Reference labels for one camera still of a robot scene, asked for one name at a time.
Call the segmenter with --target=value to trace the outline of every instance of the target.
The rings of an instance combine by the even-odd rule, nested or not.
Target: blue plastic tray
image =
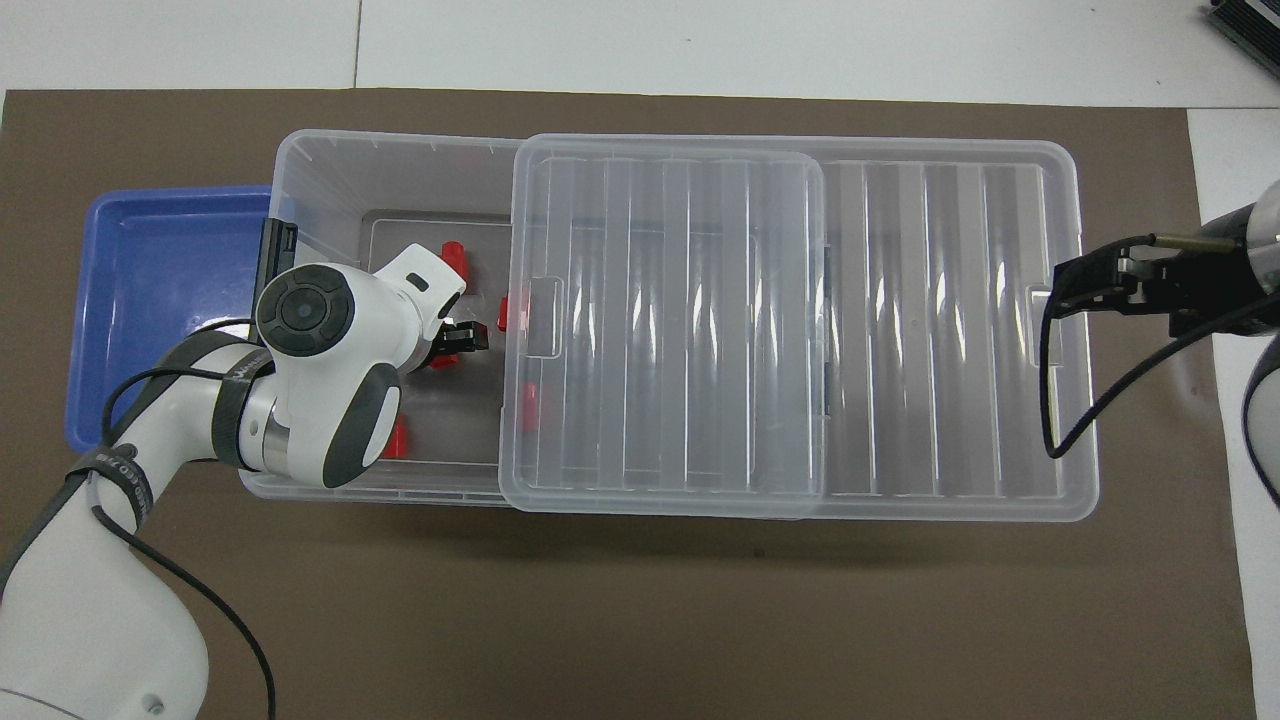
[[[102,404],[187,333],[248,316],[270,186],[108,192],[84,219],[67,442],[99,442]],[[122,397],[128,407],[137,388]]]

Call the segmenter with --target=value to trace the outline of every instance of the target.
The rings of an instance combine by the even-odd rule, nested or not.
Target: transparent lid
[[[1036,343],[1047,282],[1056,264],[1080,254],[1075,164],[1062,147],[590,138],[800,152],[822,168],[826,475],[810,516],[1061,521],[1092,511],[1094,432],[1056,461],[1039,437]],[[1092,402],[1084,315],[1055,323],[1050,348],[1051,414],[1061,428]]]
[[[804,516],[823,487],[809,155],[539,136],[516,156],[499,452],[526,510]]]

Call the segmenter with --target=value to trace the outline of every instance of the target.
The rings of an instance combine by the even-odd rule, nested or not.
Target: table surface
[[[1207,26],[1206,5],[9,0],[0,94],[399,86],[1188,108],[1210,219],[1280,176],[1280,81]],[[1213,338],[1254,692],[1274,720],[1280,685],[1261,679],[1280,675],[1280,519],[1236,423],[1262,346]]]

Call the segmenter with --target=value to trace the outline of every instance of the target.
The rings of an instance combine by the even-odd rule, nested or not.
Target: red object
[[[449,241],[440,246],[440,259],[453,268],[462,282],[471,284],[471,264],[467,263],[467,250],[461,242]]]
[[[435,357],[431,359],[430,363],[428,363],[428,365],[430,365],[433,370],[439,370],[440,368],[448,368],[449,365],[457,365],[457,364],[458,364],[457,355],[436,355]]]
[[[538,429],[538,386],[526,382],[521,388],[520,432],[531,433]]]
[[[383,448],[383,457],[387,460],[403,460],[408,455],[408,427],[404,415],[396,415],[396,424],[392,425],[392,434],[387,438],[387,447]]]

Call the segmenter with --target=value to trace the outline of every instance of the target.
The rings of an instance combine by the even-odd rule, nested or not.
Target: clear plastic storage box
[[[271,215],[298,261],[463,243],[490,350],[404,382],[404,460],[264,497],[526,510],[1074,520],[1092,434],[1039,439],[1036,340],[1079,254],[1048,142],[301,131]],[[507,333],[494,329],[508,297]],[[1053,338],[1089,404],[1083,318]]]

